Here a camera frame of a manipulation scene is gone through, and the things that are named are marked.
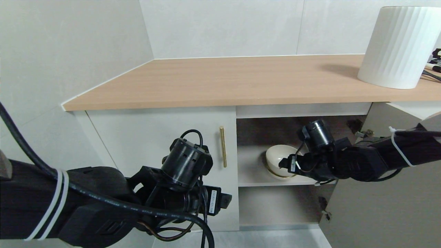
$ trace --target wooden countertop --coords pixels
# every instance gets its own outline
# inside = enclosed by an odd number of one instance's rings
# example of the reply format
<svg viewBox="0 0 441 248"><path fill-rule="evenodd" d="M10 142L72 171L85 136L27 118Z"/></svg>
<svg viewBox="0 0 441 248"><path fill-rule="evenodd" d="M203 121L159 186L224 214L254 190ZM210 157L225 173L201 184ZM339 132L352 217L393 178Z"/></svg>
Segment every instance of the wooden countertop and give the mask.
<svg viewBox="0 0 441 248"><path fill-rule="evenodd" d="M66 102L66 111L375 101L435 101L441 83L412 90L357 79L363 55L153 60Z"/></svg>

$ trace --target white bowl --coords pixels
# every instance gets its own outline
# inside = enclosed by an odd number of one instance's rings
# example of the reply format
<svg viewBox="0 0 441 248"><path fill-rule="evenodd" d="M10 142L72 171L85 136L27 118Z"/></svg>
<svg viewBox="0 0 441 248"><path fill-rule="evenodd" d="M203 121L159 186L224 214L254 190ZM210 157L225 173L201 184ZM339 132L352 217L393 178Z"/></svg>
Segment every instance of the white bowl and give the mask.
<svg viewBox="0 0 441 248"><path fill-rule="evenodd" d="M268 164L267 169L271 170L268 171L268 173L279 180L289 180L295 174L289 173L288 169L279 168L279 162L283 158L287 158L289 155L295 154L296 152L296 148L287 145L275 145L270 147L265 153L266 162Z"/></svg>

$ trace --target open cabinet door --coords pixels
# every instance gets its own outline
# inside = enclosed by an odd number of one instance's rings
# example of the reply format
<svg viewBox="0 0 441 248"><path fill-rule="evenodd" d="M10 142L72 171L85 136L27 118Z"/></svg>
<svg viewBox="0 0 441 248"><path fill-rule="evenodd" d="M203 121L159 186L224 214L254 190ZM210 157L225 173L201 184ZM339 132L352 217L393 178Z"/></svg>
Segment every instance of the open cabinet door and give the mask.
<svg viewBox="0 0 441 248"><path fill-rule="evenodd" d="M420 121L398 108L373 103L363 130L389 136L388 126L409 129ZM440 248L441 162L405 168L383 182L340 180L326 211L320 228L333 248Z"/></svg>

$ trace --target cabinet hinge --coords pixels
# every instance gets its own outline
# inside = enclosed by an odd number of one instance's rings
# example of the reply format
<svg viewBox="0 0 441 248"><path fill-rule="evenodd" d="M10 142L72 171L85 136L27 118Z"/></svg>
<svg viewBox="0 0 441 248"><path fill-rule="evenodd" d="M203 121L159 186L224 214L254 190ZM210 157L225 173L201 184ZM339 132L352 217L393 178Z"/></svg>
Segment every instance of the cabinet hinge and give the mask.
<svg viewBox="0 0 441 248"><path fill-rule="evenodd" d="M325 215L325 217L328 221L331 221L332 214L330 212L326 211L326 207L328 206L328 201L324 197L319 196L318 203L320 204L321 213Z"/></svg>

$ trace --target cabinet door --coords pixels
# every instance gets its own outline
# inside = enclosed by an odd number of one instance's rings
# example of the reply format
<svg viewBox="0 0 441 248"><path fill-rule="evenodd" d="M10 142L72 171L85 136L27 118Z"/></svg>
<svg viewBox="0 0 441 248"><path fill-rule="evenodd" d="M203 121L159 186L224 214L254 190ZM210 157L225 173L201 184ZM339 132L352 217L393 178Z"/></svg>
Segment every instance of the cabinet door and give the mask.
<svg viewBox="0 0 441 248"><path fill-rule="evenodd" d="M231 194L227 209L208 218L213 231L239 229L237 141L235 107L125 109L87 111L118 169L127 177L141 166L160 168L173 140L188 129L198 129L213 157L213 167L204 184ZM224 127L227 167L224 168L219 127ZM186 139L198 143L190 133Z"/></svg>
<svg viewBox="0 0 441 248"><path fill-rule="evenodd" d="M415 127L419 118L374 103L363 130L390 136L388 126ZM334 248L441 247L441 161L404 168L383 182L340 180L320 228Z"/></svg>

